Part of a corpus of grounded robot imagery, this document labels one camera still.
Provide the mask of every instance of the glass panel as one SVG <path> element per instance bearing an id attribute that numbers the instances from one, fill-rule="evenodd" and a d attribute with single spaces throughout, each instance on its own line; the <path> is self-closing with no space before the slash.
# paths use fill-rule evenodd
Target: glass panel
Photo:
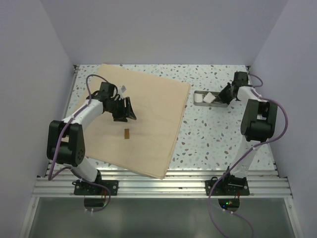
<path id="1" fill-rule="evenodd" d="M 219 209 L 212 213 L 229 237 L 251 237 L 240 218 Z M 237 211 L 254 226 L 257 238 L 294 237 L 283 199 L 241 199 Z M 84 211 L 82 198 L 41 198 L 31 238 L 222 238 L 211 223 L 206 199 L 114 198 L 101 212 Z"/>

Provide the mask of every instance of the cable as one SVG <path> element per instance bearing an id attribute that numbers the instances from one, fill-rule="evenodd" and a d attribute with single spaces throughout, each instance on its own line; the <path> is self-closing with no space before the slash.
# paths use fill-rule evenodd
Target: cable
<path id="1" fill-rule="evenodd" d="M 259 87 L 262 87 L 262 86 L 263 86 L 263 80 L 260 79 L 260 77 L 254 75 L 254 74 L 251 74 L 251 73 L 248 73 L 248 75 L 257 78 L 257 79 L 261 82 L 261 85 L 256 85 L 256 86 L 252 86 L 252 87 L 254 87 L 254 88 L 259 88 Z"/>
<path id="2" fill-rule="evenodd" d="M 262 145 L 265 145 L 265 144 L 269 144 L 269 143 L 272 143 L 272 142 L 275 142 L 277 140 L 279 140 L 286 132 L 287 130 L 287 127 L 288 127 L 288 116 L 287 116 L 287 113 L 285 111 L 285 109 L 275 100 L 272 100 L 272 99 L 267 99 L 267 98 L 263 98 L 260 94 L 256 93 L 255 92 L 255 87 L 252 87 L 251 88 L 251 91 L 252 93 L 258 97 L 259 99 L 261 100 L 265 100 L 265 101 L 269 101 L 269 102 L 273 102 L 275 104 L 277 104 L 277 106 L 282 110 L 283 114 L 284 114 L 284 117 L 285 117 L 285 126 L 284 126 L 284 129 L 283 131 L 281 132 L 281 134 L 279 136 L 277 136 L 276 138 L 274 139 L 270 139 L 268 141 L 265 141 L 265 142 L 261 142 L 261 143 L 258 143 L 256 145 L 254 145 L 253 147 L 251 147 L 227 172 L 225 172 L 215 183 L 214 185 L 212 186 L 211 190 L 210 190 L 210 193 L 209 193 L 209 196 L 208 196 L 208 213 L 209 213 L 209 217 L 213 223 L 213 225 L 217 228 L 217 230 L 226 238 L 229 238 L 224 232 L 223 230 L 218 226 L 218 224 L 215 222 L 214 220 L 214 217 L 212 216 L 212 213 L 211 213 L 211 195 L 212 195 L 212 192 L 214 191 L 215 187 L 217 186 L 217 184 L 223 180 L 225 178 L 226 175 L 228 175 L 234 167 L 236 167 L 253 149 L 255 149 L 256 147 L 259 147 L 259 146 L 262 146 Z M 239 215 L 239 214 L 236 214 L 236 213 L 233 213 L 235 216 L 237 217 L 240 217 L 241 219 L 243 219 L 244 221 L 246 221 L 248 223 L 248 225 L 250 226 L 251 230 L 252 230 L 252 237 L 254 238 L 254 228 L 252 226 L 252 224 L 246 219 L 244 218 L 243 216 Z"/>
<path id="3" fill-rule="evenodd" d="M 90 184 L 90 185 L 92 185 L 92 186 L 101 187 L 102 189 L 104 189 L 104 190 L 107 191 L 107 194 L 108 194 L 108 196 L 109 196 L 109 199 L 108 199 L 107 203 L 106 203 L 103 207 L 101 207 L 101 208 L 92 209 L 91 212 L 100 212 L 100 211 L 102 211 L 103 209 L 105 209 L 105 208 L 108 206 L 108 204 L 110 203 L 110 200 L 111 200 L 111 192 L 110 192 L 110 190 L 109 190 L 106 186 L 103 186 L 103 185 L 101 185 L 101 184 L 97 184 L 97 183 L 94 183 L 94 182 L 90 182 L 90 181 L 88 181 L 88 180 L 86 180 L 86 179 L 80 177 L 74 170 L 71 170 L 71 172 L 72 172 L 76 177 L 78 177 L 79 179 L 82 179 L 82 181 L 84 181 L 84 182 L 86 182 L 86 183 L 88 183 L 88 184 Z"/>

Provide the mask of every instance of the white object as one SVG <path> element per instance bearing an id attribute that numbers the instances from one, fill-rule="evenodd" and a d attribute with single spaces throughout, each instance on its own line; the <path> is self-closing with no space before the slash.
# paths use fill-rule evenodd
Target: white object
<path id="1" fill-rule="evenodd" d="M 203 95 L 201 93 L 195 93 L 194 99 L 196 103 L 202 103 L 203 102 Z"/>
<path id="2" fill-rule="evenodd" d="M 88 101 L 89 100 L 86 100 L 85 103 L 78 110 L 80 110 L 83 106 L 88 104 Z M 73 118 L 73 115 L 76 112 L 74 112 L 69 117 L 63 119 L 63 122 L 67 123 L 71 118 Z M 83 131 L 84 131 L 90 125 L 90 123 L 96 117 L 100 116 L 102 113 L 104 113 L 103 103 L 96 100 L 96 99 L 92 99 L 91 103 L 88 105 L 88 107 L 86 107 L 81 113 L 79 113 L 77 115 L 77 117 L 71 122 L 71 124 L 78 123 L 78 124 L 82 125 Z"/>
<path id="3" fill-rule="evenodd" d="M 238 153 L 235 157 L 235 159 L 231 162 L 230 168 L 255 144 L 259 143 L 258 141 L 247 141 L 246 137 L 242 137 L 242 141 L 240 143 L 240 148 L 238 150 Z M 250 168 L 250 165 L 257 153 L 257 150 L 260 148 L 257 147 L 256 149 L 253 149 L 242 161 L 240 161 L 237 166 L 233 168 L 233 170 L 230 172 L 231 175 L 236 176 L 237 178 L 246 178 L 248 175 L 248 171 Z"/>
<path id="4" fill-rule="evenodd" d="M 251 90 L 255 91 L 255 89 L 252 89 L 251 87 L 240 87 L 238 90 L 237 99 L 239 99 L 244 105 L 247 105 L 249 99 L 258 100 L 259 102 L 266 102 L 257 98 L 257 96 L 255 96 Z"/>
<path id="5" fill-rule="evenodd" d="M 98 173 L 98 170 L 92 164 L 90 164 L 86 156 L 77 167 L 72 167 L 72 170 L 74 170 L 77 175 L 90 182 L 94 182 L 96 180 Z"/>
<path id="6" fill-rule="evenodd" d="M 205 103 L 211 103 L 212 101 L 214 101 L 216 99 L 216 97 L 211 93 L 207 93 L 207 95 L 204 97 L 203 101 Z"/>

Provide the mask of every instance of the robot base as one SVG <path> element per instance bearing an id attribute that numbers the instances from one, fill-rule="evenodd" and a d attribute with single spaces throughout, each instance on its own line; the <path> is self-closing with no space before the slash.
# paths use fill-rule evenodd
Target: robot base
<path id="1" fill-rule="evenodd" d="M 118 180 L 101 180 L 98 184 L 105 186 L 111 192 L 111 196 L 116 196 L 118 192 Z M 74 195 L 94 196 L 101 195 L 102 188 L 90 185 L 80 180 L 72 183 L 75 186 Z"/>
<path id="2" fill-rule="evenodd" d="M 206 195 L 209 196 L 212 186 L 217 182 L 217 177 L 212 177 L 211 180 L 205 181 Z M 214 189 L 212 196 L 236 196 L 240 192 L 240 196 L 249 196 L 249 185 L 247 180 L 244 181 L 243 186 L 236 186 L 230 183 L 220 181 Z"/>

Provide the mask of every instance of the metal tray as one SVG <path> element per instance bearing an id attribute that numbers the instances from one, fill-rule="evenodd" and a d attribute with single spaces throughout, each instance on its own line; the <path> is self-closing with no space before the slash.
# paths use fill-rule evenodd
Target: metal tray
<path id="1" fill-rule="evenodd" d="M 226 104 L 226 103 L 221 103 L 221 102 L 212 102 L 212 103 L 202 102 L 202 103 L 197 103 L 197 102 L 195 102 L 195 93 L 203 94 L 204 96 L 205 96 L 207 93 L 212 93 L 214 96 L 217 97 L 217 95 L 219 94 L 219 92 L 197 91 L 197 90 L 196 90 L 196 91 L 194 92 L 194 95 L 193 95 L 194 105 L 195 105 L 195 106 L 218 107 L 218 108 L 226 108 L 226 107 L 228 107 L 228 104 Z"/>

